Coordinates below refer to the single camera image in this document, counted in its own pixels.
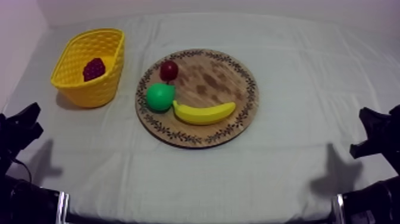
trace table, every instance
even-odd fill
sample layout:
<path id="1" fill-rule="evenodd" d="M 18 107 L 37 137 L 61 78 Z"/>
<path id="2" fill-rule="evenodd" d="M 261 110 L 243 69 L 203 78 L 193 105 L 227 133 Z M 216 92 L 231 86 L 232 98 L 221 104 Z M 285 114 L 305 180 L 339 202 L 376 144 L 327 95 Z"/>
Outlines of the table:
<path id="1" fill-rule="evenodd" d="M 125 32 L 123 74 L 111 103 L 82 110 L 50 76 L 67 41 L 99 27 Z M 237 58 L 260 89 L 253 124 L 210 150 L 166 145 L 135 114 L 145 70 L 189 48 Z M 42 107 L 45 133 L 19 159 L 34 183 L 70 193 L 74 213 L 168 223 L 315 219 L 329 213 L 331 196 L 396 175 L 381 155 L 353 160 L 348 150 L 365 139 L 360 108 L 387 113 L 399 104 L 399 66 L 399 39 L 335 24 L 221 13 L 110 18 L 48 31 L 5 114 Z"/>

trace round wooden board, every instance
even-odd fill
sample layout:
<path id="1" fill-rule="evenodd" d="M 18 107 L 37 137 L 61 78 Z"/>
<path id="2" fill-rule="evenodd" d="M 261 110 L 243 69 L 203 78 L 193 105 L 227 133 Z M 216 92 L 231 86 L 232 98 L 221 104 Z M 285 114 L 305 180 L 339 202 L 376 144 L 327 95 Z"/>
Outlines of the round wooden board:
<path id="1" fill-rule="evenodd" d="M 235 111 L 225 120 L 207 126 L 179 121 L 173 108 L 163 114 L 146 106 L 147 88 L 164 83 L 160 65 L 172 60 L 179 66 L 175 99 L 191 107 L 211 107 L 236 103 Z M 251 72 L 238 60 L 209 49 L 189 49 L 168 55 L 156 62 L 141 78 L 136 91 L 136 112 L 146 129 L 156 138 L 183 148 L 208 148 L 225 143 L 243 132 L 258 108 L 258 88 Z"/>

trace plastic basket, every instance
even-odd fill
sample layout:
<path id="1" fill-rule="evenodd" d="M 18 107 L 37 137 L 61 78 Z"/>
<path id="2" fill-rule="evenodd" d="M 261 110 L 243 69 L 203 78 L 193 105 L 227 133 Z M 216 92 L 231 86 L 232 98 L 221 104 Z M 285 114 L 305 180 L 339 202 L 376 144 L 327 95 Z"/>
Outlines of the plastic basket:
<path id="1" fill-rule="evenodd" d="M 117 29 L 89 30 L 69 41 L 51 76 L 51 83 L 79 107 L 100 107 L 117 92 L 124 66 L 124 33 Z M 105 74 L 84 82 L 83 69 L 101 58 Z"/>

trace banana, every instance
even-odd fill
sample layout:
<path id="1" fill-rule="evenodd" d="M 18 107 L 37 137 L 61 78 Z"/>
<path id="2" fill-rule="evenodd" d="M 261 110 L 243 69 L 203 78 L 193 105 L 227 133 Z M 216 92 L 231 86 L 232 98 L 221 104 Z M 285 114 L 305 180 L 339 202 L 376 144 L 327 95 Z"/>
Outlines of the banana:
<path id="1" fill-rule="evenodd" d="M 236 108 L 234 102 L 227 102 L 215 107 L 195 108 L 183 104 L 179 105 L 174 100 L 172 105 L 178 118 L 193 125 L 211 125 L 220 122 L 232 114 Z"/>

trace purple grapes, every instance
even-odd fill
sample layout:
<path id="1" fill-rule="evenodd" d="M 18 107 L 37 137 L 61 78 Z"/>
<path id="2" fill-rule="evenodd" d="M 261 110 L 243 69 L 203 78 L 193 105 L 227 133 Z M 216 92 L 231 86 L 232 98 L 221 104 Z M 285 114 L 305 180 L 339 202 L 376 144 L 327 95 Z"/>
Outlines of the purple grapes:
<path id="1" fill-rule="evenodd" d="M 83 80 L 85 82 L 96 79 L 105 73 L 105 66 L 101 58 L 94 58 L 83 69 Z"/>

